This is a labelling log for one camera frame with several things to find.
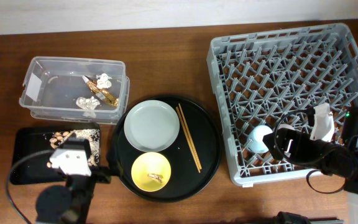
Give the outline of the peanut and rice food scraps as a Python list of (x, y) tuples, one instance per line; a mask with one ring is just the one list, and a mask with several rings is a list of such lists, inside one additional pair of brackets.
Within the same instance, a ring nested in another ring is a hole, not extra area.
[(100, 130), (74, 129), (71, 131), (57, 131), (49, 138), (52, 149), (80, 149), (87, 153), (90, 167), (99, 166), (100, 158)]

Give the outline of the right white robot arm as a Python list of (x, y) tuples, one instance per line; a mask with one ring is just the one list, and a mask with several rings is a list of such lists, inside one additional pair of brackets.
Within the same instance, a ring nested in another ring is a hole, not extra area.
[(333, 113), (327, 103), (303, 109), (308, 124), (307, 134), (288, 128), (277, 121), (272, 133), (263, 136), (263, 143), (274, 159), (303, 167), (324, 175), (344, 178), (340, 190), (358, 195), (358, 107), (345, 112), (342, 127), (343, 144), (333, 141)]

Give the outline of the grey round plate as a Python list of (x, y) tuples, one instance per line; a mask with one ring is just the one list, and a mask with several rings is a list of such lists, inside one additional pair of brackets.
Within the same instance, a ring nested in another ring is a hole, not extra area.
[(167, 103), (146, 100), (136, 104), (124, 120), (124, 134), (134, 148), (159, 152), (173, 144), (180, 130), (177, 113)]

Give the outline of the light blue cup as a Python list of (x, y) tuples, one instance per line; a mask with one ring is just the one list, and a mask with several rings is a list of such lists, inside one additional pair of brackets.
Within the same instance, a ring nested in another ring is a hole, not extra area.
[(249, 149), (253, 153), (263, 154), (269, 151), (268, 147), (263, 142), (265, 135), (273, 133), (272, 129), (266, 125), (256, 126), (249, 134), (248, 139), (251, 141)]

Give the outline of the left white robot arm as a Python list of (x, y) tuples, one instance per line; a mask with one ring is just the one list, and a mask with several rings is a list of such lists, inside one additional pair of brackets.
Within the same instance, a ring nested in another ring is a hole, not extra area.
[(21, 164), (44, 155), (49, 156), (51, 168), (64, 177), (65, 185), (53, 185), (40, 193), (35, 203), (36, 223), (85, 223), (96, 184), (110, 184), (112, 176), (122, 175), (118, 165), (112, 169), (100, 166), (91, 169), (88, 151), (84, 149), (47, 149), (25, 156), (11, 166), (5, 181), (5, 193), (11, 207), (26, 223), (30, 220), (10, 194), (10, 178)]

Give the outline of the yellow bowl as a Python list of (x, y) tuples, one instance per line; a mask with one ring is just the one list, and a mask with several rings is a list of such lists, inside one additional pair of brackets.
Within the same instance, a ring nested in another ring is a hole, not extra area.
[(171, 173), (168, 159), (157, 152), (141, 154), (131, 168), (133, 183), (145, 192), (156, 192), (164, 188), (170, 180)]

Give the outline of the white napkin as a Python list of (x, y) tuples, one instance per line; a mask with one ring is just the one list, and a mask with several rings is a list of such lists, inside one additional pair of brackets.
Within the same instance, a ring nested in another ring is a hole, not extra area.
[(96, 86), (99, 89), (108, 89), (112, 86), (112, 83), (110, 81), (111, 77), (109, 75), (107, 75), (106, 73), (102, 73), (101, 75), (97, 75), (96, 76), (97, 81), (96, 81)]
[(100, 102), (93, 96), (91, 98), (79, 97), (76, 99), (76, 105), (83, 110), (94, 110)]

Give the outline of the pink plastic cup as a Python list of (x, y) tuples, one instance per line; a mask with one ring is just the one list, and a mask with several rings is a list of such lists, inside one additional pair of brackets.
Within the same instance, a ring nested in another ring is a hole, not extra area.
[(290, 130), (295, 130), (295, 128), (293, 126), (289, 125), (289, 124), (280, 124), (278, 126), (278, 129), (283, 129), (283, 128), (290, 129)]

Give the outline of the brown gold snack wrapper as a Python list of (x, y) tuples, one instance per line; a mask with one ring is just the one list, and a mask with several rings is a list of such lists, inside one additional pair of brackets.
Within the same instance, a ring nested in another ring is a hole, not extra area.
[(113, 96), (107, 89), (105, 88), (98, 88), (97, 83), (88, 78), (87, 76), (82, 76), (83, 81), (86, 83), (88, 88), (103, 102), (110, 106), (118, 107), (119, 104), (119, 98), (116, 98)]

